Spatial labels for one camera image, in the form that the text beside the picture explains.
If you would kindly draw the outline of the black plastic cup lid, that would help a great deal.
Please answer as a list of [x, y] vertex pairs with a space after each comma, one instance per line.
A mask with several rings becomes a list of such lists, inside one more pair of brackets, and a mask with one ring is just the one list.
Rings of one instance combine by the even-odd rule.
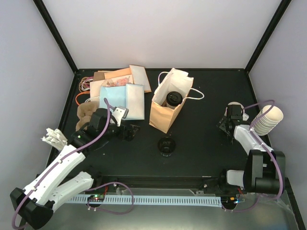
[[176, 91], [169, 92], [166, 96], [166, 101], [171, 105], [180, 105], [183, 101], [183, 97]]

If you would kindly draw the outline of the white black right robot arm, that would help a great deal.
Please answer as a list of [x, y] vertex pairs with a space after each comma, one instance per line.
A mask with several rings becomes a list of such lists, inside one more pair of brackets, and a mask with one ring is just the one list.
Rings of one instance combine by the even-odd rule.
[[278, 199], [285, 186], [285, 155], [274, 151], [260, 138], [251, 127], [245, 110], [242, 104], [230, 102], [217, 125], [231, 141], [241, 144], [248, 156], [244, 170], [222, 170], [219, 190], [230, 193], [240, 187], [248, 193], [275, 195], [274, 199]]

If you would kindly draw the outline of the brown paper takeout bag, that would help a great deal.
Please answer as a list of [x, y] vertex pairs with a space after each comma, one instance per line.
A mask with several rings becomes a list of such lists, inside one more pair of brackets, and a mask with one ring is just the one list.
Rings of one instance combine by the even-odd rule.
[[[201, 100], [204, 94], [194, 89], [194, 78], [188, 72], [172, 68], [170, 71], [161, 72], [158, 75], [158, 87], [152, 98], [149, 124], [156, 129], [167, 133], [186, 100]], [[175, 109], [164, 106], [166, 96], [169, 92], [176, 91], [183, 97], [183, 101]]]

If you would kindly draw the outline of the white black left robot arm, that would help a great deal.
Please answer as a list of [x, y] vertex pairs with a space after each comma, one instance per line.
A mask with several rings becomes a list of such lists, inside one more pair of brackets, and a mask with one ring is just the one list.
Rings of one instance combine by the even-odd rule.
[[19, 229], [15, 221], [21, 216], [37, 230], [51, 219], [53, 213], [66, 201], [81, 192], [98, 191], [103, 186], [100, 172], [88, 167], [74, 178], [63, 182], [66, 176], [89, 155], [90, 148], [100, 140], [108, 142], [112, 137], [131, 141], [139, 126], [121, 124], [126, 118], [125, 107], [98, 108], [89, 122], [77, 130], [55, 160], [25, 188], [15, 188], [10, 198], [15, 210], [13, 229]]

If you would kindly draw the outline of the single white paper cup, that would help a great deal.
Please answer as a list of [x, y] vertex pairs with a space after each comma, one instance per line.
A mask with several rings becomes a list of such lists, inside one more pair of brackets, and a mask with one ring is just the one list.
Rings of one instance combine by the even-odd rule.
[[175, 109], [175, 108], [176, 108], [176, 105], [171, 105], [171, 104], [169, 104], [167, 101], [165, 101], [164, 106], [165, 106], [165, 107], [168, 107], [168, 108], [170, 108], [170, 109]]

